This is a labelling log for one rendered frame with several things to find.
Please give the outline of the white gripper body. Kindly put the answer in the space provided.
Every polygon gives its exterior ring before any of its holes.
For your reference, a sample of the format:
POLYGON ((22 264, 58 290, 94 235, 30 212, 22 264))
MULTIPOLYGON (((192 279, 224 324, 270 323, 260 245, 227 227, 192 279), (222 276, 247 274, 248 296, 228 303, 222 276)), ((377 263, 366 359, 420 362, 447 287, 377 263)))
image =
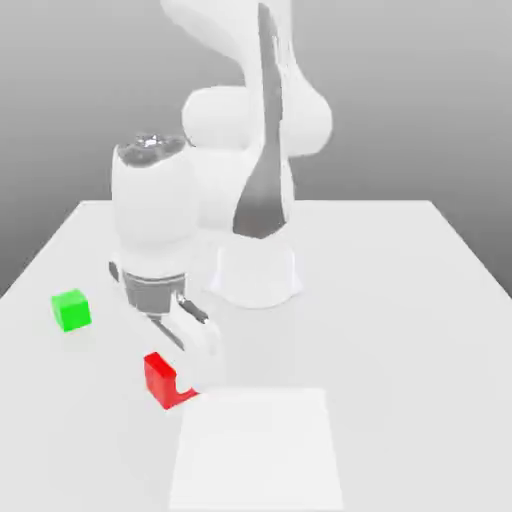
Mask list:
POLYGON ((210 319, 198 319, 181 306, 172 306, 168 314, 147 318, 160 334, 158 352, 176 370, 189 375, 222 373, 221 335, 210 319))

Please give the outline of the small red cube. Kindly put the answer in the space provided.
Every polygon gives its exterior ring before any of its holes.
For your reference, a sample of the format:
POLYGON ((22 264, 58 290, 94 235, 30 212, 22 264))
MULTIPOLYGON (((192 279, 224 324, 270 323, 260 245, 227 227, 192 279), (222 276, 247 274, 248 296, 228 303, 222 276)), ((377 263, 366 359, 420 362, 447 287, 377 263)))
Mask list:
POLYGON ((193 388, 183 392, 177 389, 176 371, 158 352, 147 354, 144 357, 144 374, 148 391, 165 410, 198 395, 193 388))

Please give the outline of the small green cube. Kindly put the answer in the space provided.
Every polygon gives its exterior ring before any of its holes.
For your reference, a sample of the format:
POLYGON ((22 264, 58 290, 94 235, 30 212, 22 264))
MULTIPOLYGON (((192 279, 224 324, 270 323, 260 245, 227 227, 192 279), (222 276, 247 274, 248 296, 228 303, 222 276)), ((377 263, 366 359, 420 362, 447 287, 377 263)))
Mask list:
POLYGON ((64 332, 70 332, 91 323, 88 300, 79 289, 52 296, 51 306, 54 317, 64 332))

